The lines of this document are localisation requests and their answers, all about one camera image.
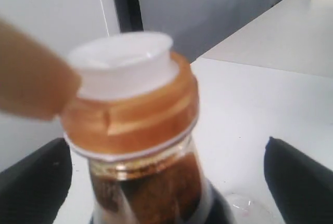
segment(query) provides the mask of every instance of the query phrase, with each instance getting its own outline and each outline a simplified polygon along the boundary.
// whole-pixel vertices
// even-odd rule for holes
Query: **bottle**
[[[120,34],[69,55],[81,75],[61,114],[71,148],[88,158],[94,224],[229,224],[191,136],[198,86],[162,33]]]

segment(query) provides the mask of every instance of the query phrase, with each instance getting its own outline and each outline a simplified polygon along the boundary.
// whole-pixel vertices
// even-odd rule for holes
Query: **glass bottle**
[[[232,223],[191,137],[197,81],[171,46],[161,33],[128,33],[69,56],[83,85],[61,121],[71,148],[88,158],[94,224]]]

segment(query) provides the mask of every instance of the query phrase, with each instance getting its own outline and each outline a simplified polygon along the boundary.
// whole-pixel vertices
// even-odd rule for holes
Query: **white table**
[[[331,19],[333,0],[284,0],[192,64],[201,96],[194,137],[206,176],[280,219],[263,175],[269,136],[333,168]],[[72,160],[55,224],[88,223],[93,210],[86,160],[74,153]]]

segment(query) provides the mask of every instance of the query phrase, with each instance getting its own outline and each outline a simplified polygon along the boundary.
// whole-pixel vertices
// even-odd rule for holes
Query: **white plastic spout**
[[[78,97],[99,101],[126,99],[170,83],[178,73],[170,58],[172,39],[155,32],[101,38],[68,55],[82,77]]]

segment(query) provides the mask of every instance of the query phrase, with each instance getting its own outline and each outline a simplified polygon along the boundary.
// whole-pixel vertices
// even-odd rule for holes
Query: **brown liquid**
[[[104,209],[107,224],[180,224],[216,219],[228,223],[221,199],[213,199],[204,188],[201,172],[193,154],[177,160],[160,172],[129,180],[115,180],[91,174],[97,202]]]

